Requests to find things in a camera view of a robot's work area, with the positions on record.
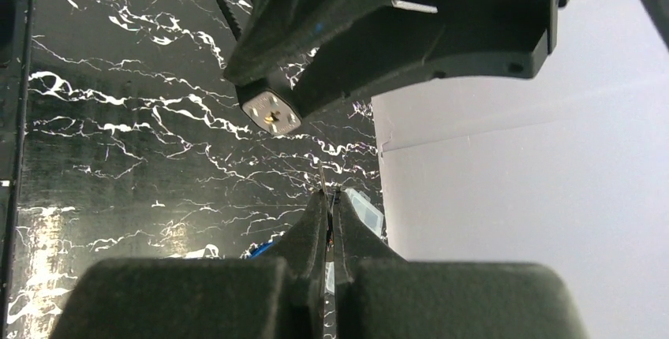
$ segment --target white vein pattern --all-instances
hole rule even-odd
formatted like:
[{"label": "white vein pattern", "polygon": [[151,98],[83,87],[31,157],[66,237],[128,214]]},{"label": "white vein pattern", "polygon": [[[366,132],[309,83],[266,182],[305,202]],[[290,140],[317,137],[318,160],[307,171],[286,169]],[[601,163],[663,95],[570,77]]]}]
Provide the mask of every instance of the white vein pattern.
[{"label": "white vein pattern", "polygon": [[[243,24],[250,3],[230,1]],[[328,185],[380,201],[371,104],[259,130],[222,79],[234,40],[214,0],[36,5],[7,337],[48,337],[100,259],[237,258],[278,239],[319,162]],[[291,82],[315,53],[284,67]]]}]

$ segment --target clear plastic object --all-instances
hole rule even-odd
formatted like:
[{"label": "clear plastic object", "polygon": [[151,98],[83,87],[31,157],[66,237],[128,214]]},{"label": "clear plastic object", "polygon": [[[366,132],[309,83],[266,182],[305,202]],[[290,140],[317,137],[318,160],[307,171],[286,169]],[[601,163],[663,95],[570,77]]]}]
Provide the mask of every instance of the clear plastic object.
[{"label": "clear plastic object", "polygon": [[[344,189],[344,193],[349,196],[353,209],[364,225],[380,238],[383,231],[383,213],[369,202],[369,197],[363,192],[347,188]],[[335,264],[333,262],[328,262],[325,266],[325,290],[330,294],[335,294]]]}]

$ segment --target blue object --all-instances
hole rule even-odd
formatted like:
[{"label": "blue object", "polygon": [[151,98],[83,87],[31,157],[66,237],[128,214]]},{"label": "blue object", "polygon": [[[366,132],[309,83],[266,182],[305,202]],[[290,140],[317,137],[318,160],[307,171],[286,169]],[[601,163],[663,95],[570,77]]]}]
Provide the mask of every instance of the blue object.
[{"label": "blue object", "polygon": [[251,252],[251,256],[249,256],[249,259],[253,259],[253,258],[259,256],[260,254],[265,252],[269,247],[271,247],[271,245],[273,245],[273,244],[274,244],[274,242],[267,242],[267,243],[261,244],[260,246],[258,246],[258,248],[253,250],[253,252]]}]

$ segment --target white backdrop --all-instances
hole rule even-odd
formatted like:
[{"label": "white backdrop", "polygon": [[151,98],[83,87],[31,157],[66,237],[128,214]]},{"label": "white backdrop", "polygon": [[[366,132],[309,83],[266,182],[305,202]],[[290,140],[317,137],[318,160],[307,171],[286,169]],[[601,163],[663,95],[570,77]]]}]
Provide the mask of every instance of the white backdrop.
[{"label": "white backdrop", "polygon": [[373,106],[400,255],[544,263],[592,338],[669,337],[669,53],[638,0],[572,0],[535,80]]}]

